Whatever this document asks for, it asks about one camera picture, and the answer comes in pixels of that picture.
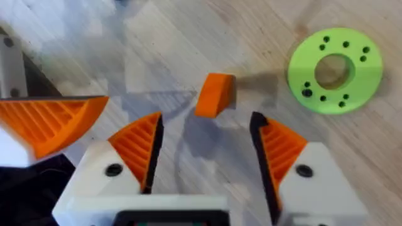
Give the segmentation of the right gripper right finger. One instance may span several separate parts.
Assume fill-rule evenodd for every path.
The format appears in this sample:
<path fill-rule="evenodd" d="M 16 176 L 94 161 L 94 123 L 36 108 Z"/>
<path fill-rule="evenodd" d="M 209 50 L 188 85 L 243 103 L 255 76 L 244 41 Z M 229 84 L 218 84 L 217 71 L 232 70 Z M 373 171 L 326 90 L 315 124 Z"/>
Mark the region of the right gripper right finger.
<path fill-rule="evenodd" d="M 272 225 L 364 225 L 367 208 L 320 142 L 253 112 L 249 132 L 256 150 Z"/>

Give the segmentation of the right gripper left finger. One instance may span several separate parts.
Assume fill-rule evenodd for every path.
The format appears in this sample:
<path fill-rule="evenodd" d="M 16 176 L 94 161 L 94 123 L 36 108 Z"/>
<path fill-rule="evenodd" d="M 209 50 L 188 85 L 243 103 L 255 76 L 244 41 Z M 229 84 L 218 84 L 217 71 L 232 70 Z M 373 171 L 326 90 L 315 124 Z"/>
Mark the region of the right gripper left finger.
<path fill-rule="evenodd" d="M 149 194 L 163 142 L 161 112 L 143 116 L 105 141 L 92 141 L 69 154 L 76 169 L 68 182 L 70 196 Z"/>

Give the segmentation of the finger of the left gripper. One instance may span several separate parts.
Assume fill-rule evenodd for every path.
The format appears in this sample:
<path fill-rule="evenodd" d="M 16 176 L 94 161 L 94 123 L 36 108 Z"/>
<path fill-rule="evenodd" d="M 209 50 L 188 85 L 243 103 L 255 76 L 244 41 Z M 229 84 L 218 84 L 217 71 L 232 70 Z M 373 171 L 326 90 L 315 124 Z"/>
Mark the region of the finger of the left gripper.
<path fill-rule="evenodd" d="M 1 166 L 27 168 L 80 139 L 108 96 L 1 99 Z"/>
<path fill-rule="evenodd" d="M 16 37 L 1 34 L 1 98 L 27 96 L 21 42 Z"/>

